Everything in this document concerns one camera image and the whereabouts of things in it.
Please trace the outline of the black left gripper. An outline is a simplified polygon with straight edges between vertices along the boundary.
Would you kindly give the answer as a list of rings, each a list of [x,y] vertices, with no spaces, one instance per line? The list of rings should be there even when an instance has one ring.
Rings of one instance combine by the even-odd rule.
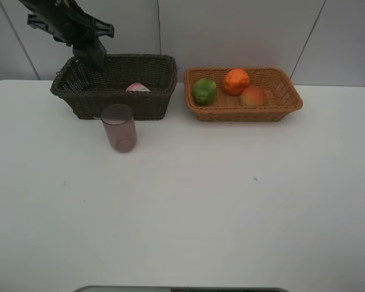
[[[27,24],[67,46],[94,47],[99,37],[114,37],[114,26],[84,12],[76,1],[20,0],[31,13]]]

